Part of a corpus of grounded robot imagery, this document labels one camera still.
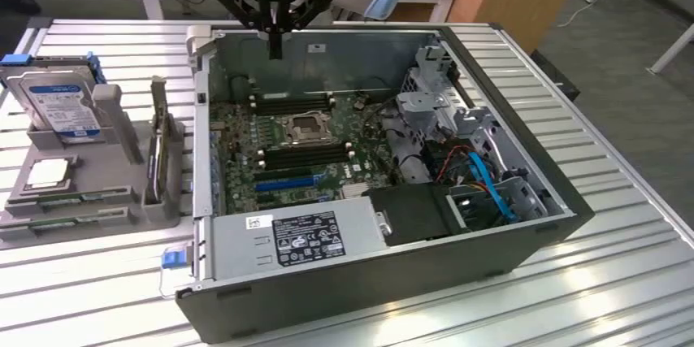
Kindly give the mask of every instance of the aluminum table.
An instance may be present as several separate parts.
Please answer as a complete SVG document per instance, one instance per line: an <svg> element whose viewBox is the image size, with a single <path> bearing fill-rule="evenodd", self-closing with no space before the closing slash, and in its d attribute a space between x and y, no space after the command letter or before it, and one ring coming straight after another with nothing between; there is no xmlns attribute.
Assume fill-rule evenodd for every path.
<svg viewBox="0 0 694 347"><path fill-rule="evenodd" d="M18 52L102 57L134 120L152 114L148 78L169 78L187 124L194 83L185 33L215 21L55 20ZM677 345L694 340L693 233L503 31L453 24L459 39L597 211L509 275L281 329L226 346ZM461 81L477 104L485 100ZM0 198L28 146L14 98L0 109ZM182 213L190 215L190 183ZM191 237L173 229L0 252L0 345L205 345L159 295L159 256Z"/></svg>

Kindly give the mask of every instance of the psu label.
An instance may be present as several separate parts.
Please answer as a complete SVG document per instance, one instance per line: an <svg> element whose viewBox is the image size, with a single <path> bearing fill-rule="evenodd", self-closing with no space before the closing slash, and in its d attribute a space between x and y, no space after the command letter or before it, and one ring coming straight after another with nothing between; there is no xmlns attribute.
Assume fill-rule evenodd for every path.
<svg viewBox="0 0 694 347"><path fill-rule="evenodd" d="M287 267L345 255L335 213L326 211L273 221L278 263Z"/></svg>

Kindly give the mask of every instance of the gray floor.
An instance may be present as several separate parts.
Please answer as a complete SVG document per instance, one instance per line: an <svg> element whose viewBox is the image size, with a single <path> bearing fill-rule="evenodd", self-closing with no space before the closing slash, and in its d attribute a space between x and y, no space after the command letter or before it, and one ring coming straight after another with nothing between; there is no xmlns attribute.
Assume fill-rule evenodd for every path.
<svg viewBox="0 0 694 347"><path fill-rule="evenodd" d="M56 18L142 19L136 0L39 0ZM564 23L584 0L568 0ZM167 18L225 17L213 1L193 5L165 1ZM0 50L15 47L27 18L0 11ZM598 0L566 28L553 28L541 52L581 90L577 100L588 118L637 167L680 215L694 226L694 46L660 76L646 71L690 22L650 0Z"/></svg>

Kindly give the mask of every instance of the blue cable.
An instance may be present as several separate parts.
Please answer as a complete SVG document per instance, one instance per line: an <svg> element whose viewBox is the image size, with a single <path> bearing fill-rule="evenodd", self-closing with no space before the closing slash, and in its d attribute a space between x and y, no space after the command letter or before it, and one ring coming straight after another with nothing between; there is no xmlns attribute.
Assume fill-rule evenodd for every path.
<svg viewBox="0 0 694 347"><path fill-rule="evenodd" d="M503 214L503 216L506 217L506 220L510 223L516 223L518 221L518 217L513 213L512 209L509 208L509 205L506 204L499 193L497 193L495 184L491 181L491 177L489 176L487 167L485 166L485 162L482 161L482 158L479 157L477 152L470 152L467 154L467 156L470 156L470 159L475 163L475 167L473 167L473 168L477 168L477 173L481 175L483 182L487 185L489 195L491 196L491 199L494 199L494 203L499 207L501 213Z"/></svg>

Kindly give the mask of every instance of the circuit board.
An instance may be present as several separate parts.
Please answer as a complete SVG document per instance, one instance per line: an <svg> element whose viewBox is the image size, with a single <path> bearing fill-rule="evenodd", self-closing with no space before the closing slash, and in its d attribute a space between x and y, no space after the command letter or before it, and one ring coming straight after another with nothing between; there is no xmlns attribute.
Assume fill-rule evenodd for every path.
<svg viewBox="0 0 694 347"><path fill-rule="evenodd" d="M346 184L367 184L370 189L402 180L393 167L391 149L378 132L365 132L365 117L378 104L355 105L355 94L334 97L327 112L309 111L294 115L257 115L250 105L211 104L211 142L219 160L221 183L218 213L234 214L343 198ZM299 116L319 115L334 142L351 144L350 161L303 167L315 178L311 186L273 191L257 190L257 178L265 170L259 150L293 148L287 142L287 121Z"/></svg>

